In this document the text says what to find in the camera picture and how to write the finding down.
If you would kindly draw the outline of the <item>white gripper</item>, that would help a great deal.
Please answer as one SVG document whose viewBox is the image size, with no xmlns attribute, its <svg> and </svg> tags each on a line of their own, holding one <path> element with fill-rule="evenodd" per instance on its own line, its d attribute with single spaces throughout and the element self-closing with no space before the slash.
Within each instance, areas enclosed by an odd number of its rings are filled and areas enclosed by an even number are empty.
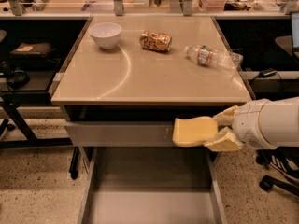
<svg viewBox="0 0 299 224">
<path fill-rule="evenodd" d="M 260 115 L 269 100 L 255 100 L 238 107 L 231 106 L 213 117 L 219 126 L 225 127 L 216 133 L 212 138 L 205 141 L 204 146 L 214 152 L 238 151 L 243 143 L 255 150 L 277 149 L 270 144 L 263 136 L 260 127 Z"/>
</svg>

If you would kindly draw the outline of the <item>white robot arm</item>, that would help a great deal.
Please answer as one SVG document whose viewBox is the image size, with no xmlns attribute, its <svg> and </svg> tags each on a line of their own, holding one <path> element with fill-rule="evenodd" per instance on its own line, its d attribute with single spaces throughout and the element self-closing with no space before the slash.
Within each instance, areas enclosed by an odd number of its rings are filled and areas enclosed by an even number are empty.
<svg viewBox="0 0 299 224">
<path fill-rule="evenodd" d="M 224 125 L 204 146 L 212 151 L 237 151 L 242 147 L 255 150 L 299 147 L 299 98 L 247 102 L 216 116 Z"/>
</svg>

